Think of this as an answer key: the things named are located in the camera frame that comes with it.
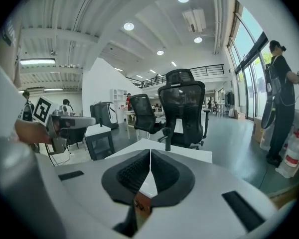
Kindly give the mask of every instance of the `black pants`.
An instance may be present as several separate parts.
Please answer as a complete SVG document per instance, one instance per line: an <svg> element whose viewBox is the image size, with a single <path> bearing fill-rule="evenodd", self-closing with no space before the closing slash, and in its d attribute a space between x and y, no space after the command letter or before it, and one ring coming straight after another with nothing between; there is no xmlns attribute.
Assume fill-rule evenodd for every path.
<svg viewBox="0 0 299 239"><path fill-rule="evenodd" d="M284 106L281 102L276 105L276 118L273 137L270 141L269 153L272 157L277 157L284 142L293 126L295 117L295 105Z"/></svg>

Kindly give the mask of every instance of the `black metal railing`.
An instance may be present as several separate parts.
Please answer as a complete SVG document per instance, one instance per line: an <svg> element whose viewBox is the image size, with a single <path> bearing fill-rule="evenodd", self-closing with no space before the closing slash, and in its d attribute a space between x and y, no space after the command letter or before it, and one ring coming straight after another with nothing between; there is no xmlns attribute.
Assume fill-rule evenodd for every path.
<svg viewBox="0 0 299 239"><path fill-rule="evenodd" d="M190 68L191 73L193 74L194 78L203 77L203 76L210 76L210 75L220 75L224 74L224 65L211 65L211 66L200 66L195 68ZM166 83L166 74L164 75L157 75L154 78L145 80L145 81L138 81L132 78L128 78L134 85L139 88L147 88L150 86L164 84Z"/></svg>

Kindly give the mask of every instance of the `hair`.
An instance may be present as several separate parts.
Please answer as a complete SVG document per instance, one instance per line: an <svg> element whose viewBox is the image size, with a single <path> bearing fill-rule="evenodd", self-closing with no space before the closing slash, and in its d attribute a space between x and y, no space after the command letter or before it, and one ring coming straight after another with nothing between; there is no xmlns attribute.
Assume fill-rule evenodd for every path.
<svg viewBox="0 0 299 239"><path fill-rule="evenodd" d="M276 46L278 46L278 48L281 48L282 51L286 51L287 50L286 47L281 46L279 42L273 40L273 41L271 41L269 43L270 52L273 52L275 50Z"/></svg>
<svg viewBox="0 0 299 239"><path fill-rule="evenodd" d="M30 96L30 92L28 90L25 90L22 95L25 97L25 96Z"/></svg>

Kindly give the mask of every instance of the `person in red shirt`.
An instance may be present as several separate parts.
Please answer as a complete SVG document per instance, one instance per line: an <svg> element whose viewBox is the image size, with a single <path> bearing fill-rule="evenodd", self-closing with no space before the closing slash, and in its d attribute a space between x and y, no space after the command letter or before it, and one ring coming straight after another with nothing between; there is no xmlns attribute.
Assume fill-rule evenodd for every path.
<svg viewBox="0 0 299 239"><path fill-rule="evenodd" d="M130 96L131 96L131 93L128 93L128 97L126 98L126 105L128 106L128 111L132 110L132 105L130 103Z"/></svg>

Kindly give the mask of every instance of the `gray floor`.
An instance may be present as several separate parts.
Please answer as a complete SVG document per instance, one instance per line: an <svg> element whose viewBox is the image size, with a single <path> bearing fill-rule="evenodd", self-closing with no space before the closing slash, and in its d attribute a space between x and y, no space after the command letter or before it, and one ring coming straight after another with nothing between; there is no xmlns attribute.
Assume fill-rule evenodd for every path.
<svg viewBox="0 0 299 239"><path fill-rule="evenodd" d="M202 150L212 151L213 163L227 168L237 177L249 182L266 194L281 192L299 182L299 171L292 179L285 179L275 171L275 168L266 163L266 152L260 149L259 144L251 139L253 123L246 119L231 119L224 116L211 115L207 138ZM137 141L136 131L130 128L131 139L128 140L126 125L121 124L118 129L112 130L115 151L119 151ZM157 140L162 132L150 135L151 140ZM140 131L140 138L146 138L146 132ZM55 155L58 163L63 164L87 162L90 159L84 144L70 147L70 153ZM103 149L108 146L107 138L99 140L97 146Z"/></svg>

